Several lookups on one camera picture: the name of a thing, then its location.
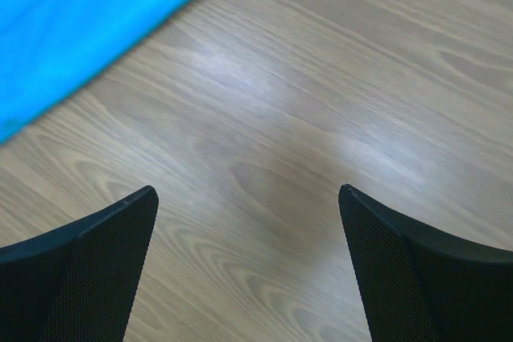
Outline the teal t shirt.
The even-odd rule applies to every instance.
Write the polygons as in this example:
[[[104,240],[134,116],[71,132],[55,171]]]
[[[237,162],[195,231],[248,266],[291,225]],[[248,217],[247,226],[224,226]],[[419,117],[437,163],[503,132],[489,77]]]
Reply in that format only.
[[[10,139],[189,0],[1,0],[1,138]]]

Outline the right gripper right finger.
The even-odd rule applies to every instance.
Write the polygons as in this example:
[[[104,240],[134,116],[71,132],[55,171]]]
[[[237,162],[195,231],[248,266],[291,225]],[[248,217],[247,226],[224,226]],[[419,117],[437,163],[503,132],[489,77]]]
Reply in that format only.
[[[373,341],[510,341],[512,253],[410,218],[349,184],[341,221]]]

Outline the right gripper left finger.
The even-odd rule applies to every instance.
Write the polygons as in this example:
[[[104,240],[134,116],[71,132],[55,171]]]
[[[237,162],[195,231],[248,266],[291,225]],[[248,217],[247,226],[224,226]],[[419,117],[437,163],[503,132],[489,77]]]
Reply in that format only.
[[[121,341],[156,222],[146,186],[1,249],[3,341]]]

